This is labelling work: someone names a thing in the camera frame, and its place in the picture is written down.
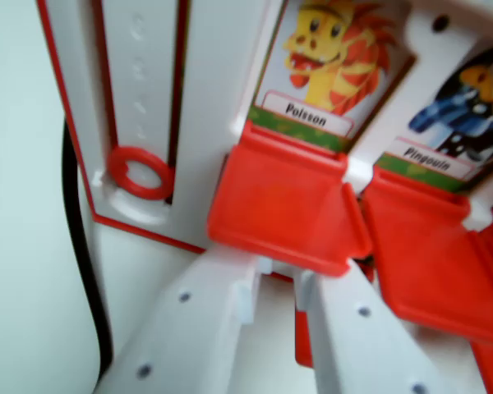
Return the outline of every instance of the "blue character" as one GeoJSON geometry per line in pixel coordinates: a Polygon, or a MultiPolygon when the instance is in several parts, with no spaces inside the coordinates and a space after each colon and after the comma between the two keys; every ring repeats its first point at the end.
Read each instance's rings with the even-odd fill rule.
{"type": "Polygon", "coordinates": [[[462,153],[476,162],[493,158],[493,48],[451,76],[409,128],[427,133],[428,146],[451,157],[462,153]]]}

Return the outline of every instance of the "black cable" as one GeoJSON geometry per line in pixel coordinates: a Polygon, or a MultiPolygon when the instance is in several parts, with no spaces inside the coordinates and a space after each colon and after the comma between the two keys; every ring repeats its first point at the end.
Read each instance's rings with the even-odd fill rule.
{"type": "Polygon", "coordinates": [[[90,305],[91,314],[97,332],[100,353],[99,380],[102,378],[113,360],[112,333],[108,317],[104,309],[99,286],[95,279],[93,264],[84,233],[81,206],[79,204],[78,163],[71,142],[71,135],[64,122],[64,138],[62,142],[62,194],[66,209],[67,226],[75,251],[76,263],[81,274],[84,291],[90,305]]]}

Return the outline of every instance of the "red flap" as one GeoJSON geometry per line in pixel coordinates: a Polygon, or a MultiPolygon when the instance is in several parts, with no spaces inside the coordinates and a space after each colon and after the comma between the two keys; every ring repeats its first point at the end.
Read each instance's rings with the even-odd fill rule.
{"type": "Polygon", "coordinates": [[[369,254],[356,197],[342,183],[346,158],[245,127],[210,210],[210,238],[329,275],[343,274],[347,257],[369,254]]]}

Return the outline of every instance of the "cartoon character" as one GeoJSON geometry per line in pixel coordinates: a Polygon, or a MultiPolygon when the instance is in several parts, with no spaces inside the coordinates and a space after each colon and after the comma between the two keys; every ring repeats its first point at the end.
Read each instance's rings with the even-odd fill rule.
{"type": "Polygon", "coordinates": [[[380,71],[389,70],[385,30],[394,26],[372,12],[380,4],[350,0],[305,0],[297,28],[284,44],[285,66],[297,88],[308,86],[305,102],[343,115],[373,93],[380,71]]]}
{"type": "Polygon", "coordinates": [[[460,67],[444,84],[435,101],[410,122],[417,133],[432,133],[429,146],[474,162],[493,159],[493,48],[460,67]]]}

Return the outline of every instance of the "illustrated card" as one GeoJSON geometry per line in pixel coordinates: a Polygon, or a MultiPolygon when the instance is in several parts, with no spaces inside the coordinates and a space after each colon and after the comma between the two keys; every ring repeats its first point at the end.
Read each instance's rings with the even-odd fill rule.
{"type": "Polygon", "coordinates": [[[287,0],[249,119],[347,151],[408,60],[398,0],[287,0]]]}
{"type": "Polygon", "coordinates": [[[458,190],[493,163],[493,41],[483,39],[413,113],[378,164],[458,190]]]}

